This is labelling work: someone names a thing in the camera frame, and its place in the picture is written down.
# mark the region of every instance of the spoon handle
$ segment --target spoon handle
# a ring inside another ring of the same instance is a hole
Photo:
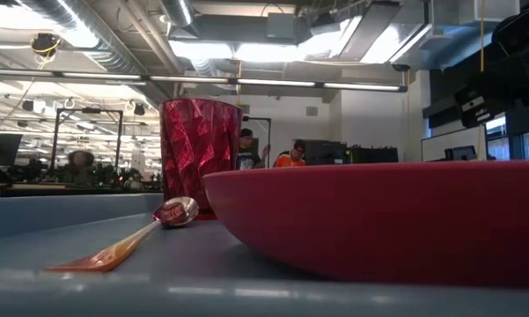
[[[159,226],[160,221],[156,220],[96,254],[87,255],[59,266],[46,267],[45,270],[55,272],[108,272],[125,261],[135,251],[139,243]]]

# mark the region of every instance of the table surface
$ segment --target table surface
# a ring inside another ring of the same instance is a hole
[[[45,273],[151,215],[0,239],[0,315],[529,316],[529,291],[345,284],[256,254],[217,221],[151,234],[108,274]]]

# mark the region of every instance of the spoon bowl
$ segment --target spoon bowl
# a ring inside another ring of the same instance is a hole
[[[199,212],[197,202],[190,197],[177,197],[160,205],[154,212],[155,221],[138,232],[116,242],[96,254],[87,255],[78,260],[59,266],[46,267],[55,272],[108,272],[125,261],[139,243],[157,227],[179,227],[192,222]]]

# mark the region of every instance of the red cup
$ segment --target red cup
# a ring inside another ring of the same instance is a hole
[[[168,100],[160,108],[160,147],[165,201],[194,198],[198,218],[215,218],[202,177],[235,168],[240,108],[217,100]]]

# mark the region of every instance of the orange plastic spoon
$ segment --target orange plastic spoon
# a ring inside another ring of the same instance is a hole
[[[182,226],[197,216],[199,207],[194,199],[189,197],[173,198],[163,203],[154,213],[155,221],[138,232],[107,247],[96,254],[87,255],[81,259],[59,266],[46,267],[47,271],[56,272],[108,272],[115,269],[127,259],[153,229],[163,226]]]

